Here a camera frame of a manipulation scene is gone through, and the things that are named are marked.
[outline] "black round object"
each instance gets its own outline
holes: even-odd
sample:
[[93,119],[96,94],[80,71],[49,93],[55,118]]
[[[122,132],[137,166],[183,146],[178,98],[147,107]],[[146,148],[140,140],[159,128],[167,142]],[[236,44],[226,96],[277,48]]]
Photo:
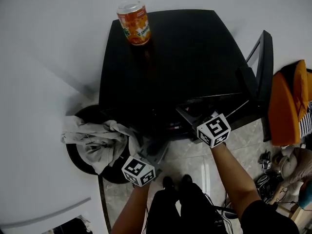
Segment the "black round object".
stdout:
[[[81,109],[75,116],[83,119],[84,122],[102,124],[103,122],[110,120],[106,115],[102,114],[99,110],[98,105],[93,105]],[[98,175],[92,166],[88,165],[80,157],[76,144],[66,144],[67,152],[69,154],[72,162],[83,172],[93,175]],[[122,152],[121,156],[114,162],[112,167],[107,166],[104,168],[103,172],[100,174],[107,181],[115,184],[125,184],[129,181],[124,177],[121,168],[130,156],[128,144],[125,147],[125,150]]]
[[269,179],[269,176],[267,174],[264,174],[257,180],[256,185],[261,185],[263,182],[267,181],[268,179]]

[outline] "striped fabric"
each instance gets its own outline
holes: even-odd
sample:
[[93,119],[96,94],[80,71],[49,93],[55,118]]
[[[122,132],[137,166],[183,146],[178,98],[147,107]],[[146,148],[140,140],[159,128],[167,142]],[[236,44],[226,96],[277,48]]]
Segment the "striped fabric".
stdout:
[[312,133],[312,101],[308,102],[307,113],[299,122],[300,138]]

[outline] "black table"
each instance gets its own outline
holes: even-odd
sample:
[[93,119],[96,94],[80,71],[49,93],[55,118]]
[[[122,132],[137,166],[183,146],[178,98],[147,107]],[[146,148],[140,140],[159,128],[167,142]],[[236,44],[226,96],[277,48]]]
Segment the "black table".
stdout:
[[[104,114],[147,136],[175,136],[193,132],[177,106],[227,115],[249,100],[237,78],[247,62],[214,11],[160,11],[148,18],[152,36],[143,46],[129,44],[119,21],[112,23],[99,97]],[[265,113],[254,103],[242,109],[228,118],[233,129]]]

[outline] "person's leg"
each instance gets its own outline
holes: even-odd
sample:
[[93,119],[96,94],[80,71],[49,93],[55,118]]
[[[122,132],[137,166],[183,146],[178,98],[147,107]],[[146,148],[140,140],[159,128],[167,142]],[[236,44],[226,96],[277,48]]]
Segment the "person's leg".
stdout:
[[189,175],[182,179],[179,196],[181,223],[186,233],[227,233],[222,217]]
[[164,190],[155,194],[149,211],[147,234],[172,234],[180,228],[180,215],[176,209],[177,191],[169,177],[164,178],[163,185]]

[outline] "human arm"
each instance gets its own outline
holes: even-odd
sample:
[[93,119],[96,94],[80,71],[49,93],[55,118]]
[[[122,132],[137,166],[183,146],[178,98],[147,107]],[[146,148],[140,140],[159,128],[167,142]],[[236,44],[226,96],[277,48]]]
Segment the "human arm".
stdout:
[[112,228],[112,234],[140,234],[142,232],[149,188],[150,183],[133,189]]
[[261,200],[254,181],[224,144],[213,147],[211,151],[224,188],[241,219],[252,202]]

